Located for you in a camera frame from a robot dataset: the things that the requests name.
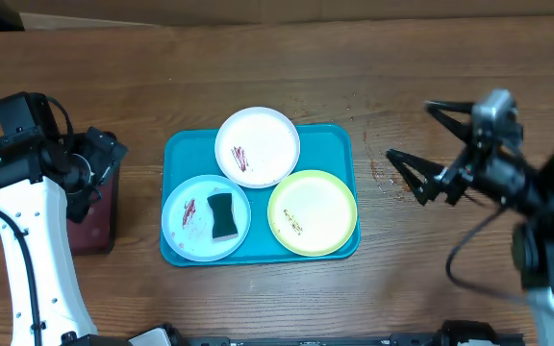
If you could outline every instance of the dark green sponge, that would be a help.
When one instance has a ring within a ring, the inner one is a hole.
[[[207,198],[213,210],[213,239],[232,239],[239,233],[232,214],[232,193],[217,193]]]

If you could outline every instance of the maroon object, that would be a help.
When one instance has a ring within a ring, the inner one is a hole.
[[[67,220],[72,256],[108,254],[113,249],[118,180],[117,167],[108,182],[98,187],[102,199],[91,205],[85,220],[80,224]]]

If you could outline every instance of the blue tray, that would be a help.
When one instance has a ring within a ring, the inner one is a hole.
[[[352,144],[347,132],[334,124],[298,125],[300,158],[294,172],[319,169],[341,179],[356,196],[356,181],[352,162]],[[185,180],[201,174],[223,176],[215,160],[214,146],[217,130],[182,131],[174,135],[164,150],[164,186],[162,208],[174,188]],[[275,186],[242,190],[251,204],[251,227],[247,238],[230,256],[212,261],[196,262],[184,259],[170,249],[160,231],[160,249],[164,258],[176,266],[273,263],[298,260],[339,260],[351,256],[361,243],[361,224],[356,223],[354,234],[336,252],[316,258],[296,255],[283,247],[268,227],[268,199]]]

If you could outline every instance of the wall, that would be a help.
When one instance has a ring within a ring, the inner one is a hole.
[[[6,0],[18,12],[159,25],[554,14],[554,0]]]

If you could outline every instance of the food residue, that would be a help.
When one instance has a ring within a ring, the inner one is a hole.
[[[235,158],[240,171],[246,171],[249,166],[249,162],[247,162],[247,158],[245,157],[245,151],[241,147],[234,147],[232,148],[232,156]]]
[[[183,214],[183,228],[185,228],[193,215],[196,213],[196,200],[191,199],[191,201],[185,203],[185,213]]]
[[[290,215],[290,213],[288,212],[288,210],[284,210],[284,215],[286,216],[286,218],[288,219],[288,222],[290,223],[290,225],[292,226],[292,229],[298,234],[298,235],[301,235],[303,233],[303,228],[300,227],[300,225],[298,224],[298,222],[296,222],[296,220],[294,219],[294,217],[292,215]]]

